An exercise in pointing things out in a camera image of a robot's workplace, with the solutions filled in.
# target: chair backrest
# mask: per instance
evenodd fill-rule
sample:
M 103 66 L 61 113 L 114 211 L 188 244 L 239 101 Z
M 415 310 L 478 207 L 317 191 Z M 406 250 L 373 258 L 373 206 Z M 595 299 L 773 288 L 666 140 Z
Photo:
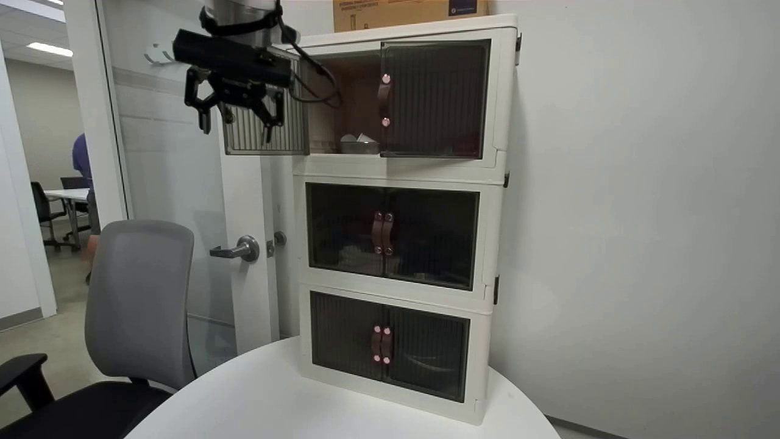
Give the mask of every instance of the chair backrest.
M 64 175 L 57 179 L 64 189 L 89 189 L 89 183 L 83 175 Z
M 49 206 L 49 199 L 47 199 L 40 183 L 32 182 L 29 186 L 32 186 L 33 211 L 39 212 L 39 223 L 49 223 L 51 206 Z
M 194 379 L 188 344 L 193 231 L 154 221 L 111 223 L 92 267 L 84 342 L 105 377 L 183 388 Z

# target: storage cabinet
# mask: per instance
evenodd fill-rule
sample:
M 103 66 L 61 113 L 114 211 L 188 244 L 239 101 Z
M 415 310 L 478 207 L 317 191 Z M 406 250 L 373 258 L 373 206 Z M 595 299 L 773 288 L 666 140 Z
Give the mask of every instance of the storage cabinet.
M 310 267 L 472 288 L 478 194 L 307 183 Z
M 301 42 L 332 99 L 295 160 L 312 379 L 480 423 L 515 42 L 512 14 Z

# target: white round table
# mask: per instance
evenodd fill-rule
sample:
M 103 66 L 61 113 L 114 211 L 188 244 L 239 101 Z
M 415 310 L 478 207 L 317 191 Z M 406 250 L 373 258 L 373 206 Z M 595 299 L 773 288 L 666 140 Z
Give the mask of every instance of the white round table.
M 150 413 L 129 439 L 557 439 L 538 407 L 489 369 L 482 424 L 310 381 L 298 339 L 237 357 Z

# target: ceiling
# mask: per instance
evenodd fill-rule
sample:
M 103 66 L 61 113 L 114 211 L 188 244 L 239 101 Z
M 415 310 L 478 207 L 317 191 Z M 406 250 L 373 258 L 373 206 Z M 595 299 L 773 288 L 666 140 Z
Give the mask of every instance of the ceiling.
M 0 0 L 0 44 L 5 58 L 70 72 L 70 58 L 27 50 L 32 42 L 68 47 L 64 12 L 33 0 Z

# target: cardboard box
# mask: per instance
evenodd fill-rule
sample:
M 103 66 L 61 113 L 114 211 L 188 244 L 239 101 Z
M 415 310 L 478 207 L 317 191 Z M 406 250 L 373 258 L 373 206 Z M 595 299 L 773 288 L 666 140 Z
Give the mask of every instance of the cardboard box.
M 489 0 L 333 0 L 333 29 L 373 29 L 488 12 Z

